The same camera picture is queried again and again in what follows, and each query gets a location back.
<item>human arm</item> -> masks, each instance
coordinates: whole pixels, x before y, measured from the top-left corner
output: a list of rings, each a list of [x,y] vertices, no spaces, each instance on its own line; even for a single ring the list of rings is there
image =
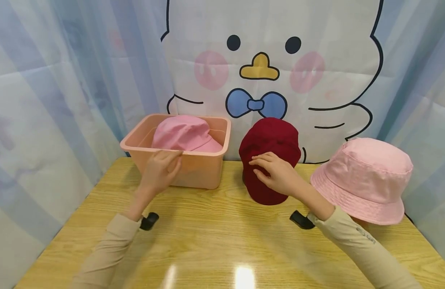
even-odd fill
[[[109,223],[101,241],[74,277],[72,289],[105,289],[110,286],[117,265],[140,227],[144,209],[179,172],[180,155],[182,151],[159,151],[150,157],[128,209],[117,214]]]
[[[265,153],[254,157],[250,164],[259,165],[270,174],[267,177],[261,171],[254,170],[268,187],[305,204],[310,209],[308,218],[351,258],[375,288],[421,288],[409,271],[369,232],[357,225],[340,207],[329,203],[289,163],[274,153]]]

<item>wooden table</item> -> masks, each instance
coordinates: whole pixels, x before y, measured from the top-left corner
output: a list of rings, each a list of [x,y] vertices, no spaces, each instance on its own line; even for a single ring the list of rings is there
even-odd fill
[[[316,167],[296,170],[309,179]],[[241,170],[240,162],[225,161],[218,189],[172,187],[156,197],[147,212],[160,219],[137,233],[111,288],[371,288],[317,228],[305,231],[289,220],[294,210],[307,213],[301,203],[254,203]],[[118,159],[16,288],[67,288],[139,180],[131,159]],[[445,261],[407,218],[369,231],[425,289],[445,288]]]

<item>cartoon beak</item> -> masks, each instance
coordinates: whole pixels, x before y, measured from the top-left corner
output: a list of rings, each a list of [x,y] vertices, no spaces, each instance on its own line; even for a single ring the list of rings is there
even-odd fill
[[[280,72],[269,65],[269,57],[264,52],[259,52],[253,57],[252,63],[240,68],[240,77],[244,79],[277,80]]]

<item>black clamp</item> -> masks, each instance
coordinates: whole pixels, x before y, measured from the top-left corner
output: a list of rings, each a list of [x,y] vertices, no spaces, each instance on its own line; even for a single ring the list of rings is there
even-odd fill
[[[294,211],[292,213],[292,215],[290,216],[290,221],[294,222],[297,226],[304,230],[311,230],[315,227],[310,219],[301,215],[301,213],[298,211]]]
[[[153,225],[155,225],[155,223],[158,221],[159,216],[157,213],[149,213],[149,215],[146,217],[142,218],[141,221],[141,226],[140,228],[143,229],[144,231],[150,231],[153,227]]]

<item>hat brim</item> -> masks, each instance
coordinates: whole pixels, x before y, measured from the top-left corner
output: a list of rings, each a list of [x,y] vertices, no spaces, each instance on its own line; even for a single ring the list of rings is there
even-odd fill
[[[323,164],[311,176],[311,185],[333,205],[338,205],[348,215],[377,225],[394,225],[402,221],[404,204],[380,204],[357,197],[335,185],[325,174],[327,164]]]
[[[217,153],[223,150],[223,146],[220,145],[214,138],[210,137],[210,140],[204,145],[193,149],[192,152],[202,153]]]
[[[283,203],[287,200],[287,195],[279,194],[278,192],[269,189],[263,182],[261,182],[256,174],[253,172],[255,167],[249,165],[243,168],[243,182],[249,191],[250,197],[258,204],[265,206],[273,206]]]

